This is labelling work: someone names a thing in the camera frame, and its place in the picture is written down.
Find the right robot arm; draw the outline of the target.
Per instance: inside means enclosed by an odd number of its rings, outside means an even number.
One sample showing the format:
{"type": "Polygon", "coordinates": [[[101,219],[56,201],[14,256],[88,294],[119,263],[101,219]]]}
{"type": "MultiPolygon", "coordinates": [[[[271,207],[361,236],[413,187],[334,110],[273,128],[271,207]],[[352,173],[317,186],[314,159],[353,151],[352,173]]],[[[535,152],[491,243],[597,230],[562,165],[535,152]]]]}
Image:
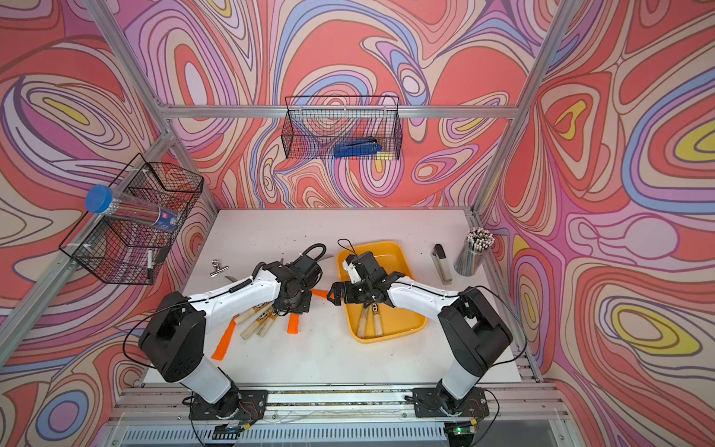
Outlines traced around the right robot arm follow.
{"type": "Polygon", "coordinates": [[[327,294],[334,305],[372,308],[386,305],[439,322],[454,362],[434,387],[417,387],[405,398],[415,415],[458,417],[486,410],[483,390],[477,387],[510,347],[513,335],[479,287],[461,292],[419,283],[401,272],[387,273],[373,253],[358,253],[346,238],[338,240],[348,252],[343,262],[349,279],[335,282],[327,294]]]}

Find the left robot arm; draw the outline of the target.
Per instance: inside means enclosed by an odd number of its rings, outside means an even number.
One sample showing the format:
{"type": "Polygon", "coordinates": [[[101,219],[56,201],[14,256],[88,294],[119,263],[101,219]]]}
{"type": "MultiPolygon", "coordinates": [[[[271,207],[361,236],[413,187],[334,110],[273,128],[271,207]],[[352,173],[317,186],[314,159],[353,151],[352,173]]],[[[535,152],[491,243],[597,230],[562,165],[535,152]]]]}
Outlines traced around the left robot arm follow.
{"type": "Polygon", "coordinates": [[[315,243],[291,263],[257,264],[247,279],[222,288],[164,297],[139,338],[139,348],[168,383],[179,383],[227,419],[240,408],[240,392],[205,355],[205,336],[227,328],[235,316],[268,304],[282,317],[309,311],[312,290],[322,278],[318,261],[327,247],[315,243]]]}

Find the yellow plastic tray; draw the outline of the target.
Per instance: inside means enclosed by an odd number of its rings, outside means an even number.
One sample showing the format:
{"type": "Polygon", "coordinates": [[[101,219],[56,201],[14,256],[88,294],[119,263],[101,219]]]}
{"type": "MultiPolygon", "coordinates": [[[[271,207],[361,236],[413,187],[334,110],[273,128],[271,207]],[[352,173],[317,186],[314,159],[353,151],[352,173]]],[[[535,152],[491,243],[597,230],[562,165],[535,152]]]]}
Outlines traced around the yellow plastic tray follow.
{"type": "Polygon", "coordinates": [[[342,248],[337,255],[339,280],[349,284],[348,290],[355,297],[351,302],[344,301],[344,314],[348,330],[357,342],[390,341],[413,335],[426,327],[426,317],[396,307],[388,298],[387,286],[392,279],[411,277],[411,268],[397,242],[384,240],[352,246],[348,240],[340,240],[339,246],[342,248]],[[376,264],[385,270],[371,288],[351,285],[351,277],[346,271],[352,257],[363,253],[371,253],[376,264]]]}

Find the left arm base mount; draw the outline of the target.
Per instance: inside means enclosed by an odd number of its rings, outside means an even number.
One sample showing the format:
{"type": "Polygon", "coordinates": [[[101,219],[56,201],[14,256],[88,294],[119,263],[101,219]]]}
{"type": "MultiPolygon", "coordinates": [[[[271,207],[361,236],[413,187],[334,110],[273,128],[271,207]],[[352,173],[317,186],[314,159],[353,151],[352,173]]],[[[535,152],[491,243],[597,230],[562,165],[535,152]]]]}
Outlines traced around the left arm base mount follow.
{"type": "Polygon", "coordinates": [[[255,423],[264,418],[268,391],[264,389],[230,389],[216,403],[208,403],[194,393],[189,406],[193,421],[242,421],[255,423]]]}

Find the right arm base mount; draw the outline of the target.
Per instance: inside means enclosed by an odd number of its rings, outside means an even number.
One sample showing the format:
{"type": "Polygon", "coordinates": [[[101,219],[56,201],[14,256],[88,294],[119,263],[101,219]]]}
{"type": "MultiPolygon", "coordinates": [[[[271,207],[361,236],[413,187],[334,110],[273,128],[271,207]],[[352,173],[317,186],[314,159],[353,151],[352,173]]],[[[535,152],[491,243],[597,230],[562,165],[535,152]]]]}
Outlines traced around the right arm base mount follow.
{"type": "Polygon", "coordinates": [[[405,400],[413,404],[418,418],[467,417],[480,421],[490,415],[485,391],[480,387],[473,387],[464,398],[454,398],[442,386],[417,387],[405,400]]]}

